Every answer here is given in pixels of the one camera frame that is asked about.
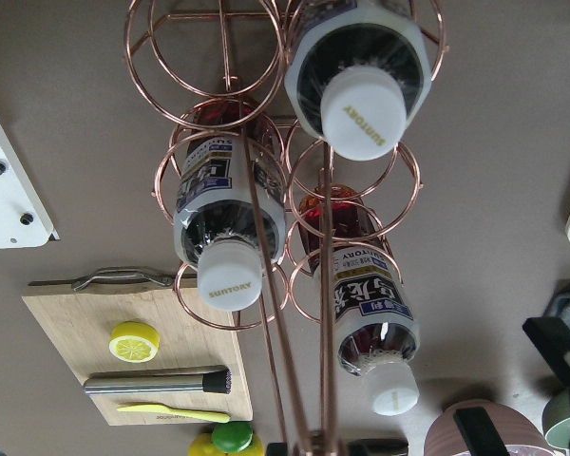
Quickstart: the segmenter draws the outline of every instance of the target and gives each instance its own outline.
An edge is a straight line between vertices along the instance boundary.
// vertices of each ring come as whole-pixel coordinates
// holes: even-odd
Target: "yellow knife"
[[[145,413],[162,413],[165,415],[184,416],[197,420],[212,421],[214,423],[228,423],[230,415],[221,411],[188,410],[182,408],[170,408],[163,404],[135,404],[133,406],[120,406],[117,411],[140,411]]]

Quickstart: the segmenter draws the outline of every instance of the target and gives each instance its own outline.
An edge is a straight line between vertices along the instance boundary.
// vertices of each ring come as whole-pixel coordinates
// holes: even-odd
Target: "metal handle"
[[[91,282],[139,283],[152,282],[163,288],[173,286],[173,277],[147,268],[103,268],[92,274],[77,278],[72,283],[72,291],[80,292]]]

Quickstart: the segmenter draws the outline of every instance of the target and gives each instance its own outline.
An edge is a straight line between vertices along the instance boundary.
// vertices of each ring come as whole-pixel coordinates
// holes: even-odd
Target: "plastic bottle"
[[[236,100],[218,101],[201,108],[195,122],[230,123],[240,118],[240,108]],[[246,104],[243,115],[251,109]],[[265,122],[255,119],[246,129],[250,139],[273,151]],[[286,235],[284,182],[277,165],[253,142],[249,147],[270,256],[276,260]],[[192,141],[181,171],[174,214],[176,252],[183,261],[198,265],[204,302],[224,311],[244,309],[261,293],[262,266],[243,139],[216,132]]]
[[[304,130],[350,160],[387,154],[430,89],[408,0],[310,0],[285,88]]]
[[[354,195],[344,185],[332,186],[333,198]],[[306,197],[300,213],[319,229],[319,201]],[[332,203],[333,235],[358,238],[375,230],[367,213],[346,201]],[[318,248],[318,237],[300,227],[304,250]],[[318,276],[318,260],[311,270]],[[364,378],[373,411],[397,415],[418,402],[418,387],[408,361],[420,344],[418,323],[387,259],[370,248],[338,247],[333,252],[335,344],[344,370]]]

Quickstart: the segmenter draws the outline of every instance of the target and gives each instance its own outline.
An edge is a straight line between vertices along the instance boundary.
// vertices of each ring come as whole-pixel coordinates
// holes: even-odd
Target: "black muddler tip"
[[[202,375],[202,390],[204,392],[230,394],[231,386],[232,374],[228,369],[204,373]]]

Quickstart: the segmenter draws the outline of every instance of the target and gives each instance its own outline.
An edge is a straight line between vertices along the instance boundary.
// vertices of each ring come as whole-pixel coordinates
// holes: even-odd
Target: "lemon half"
[[[161,336],[150,325],[125,321],[112,330],[110,352],[127,363],[144,363],[159,351]]]

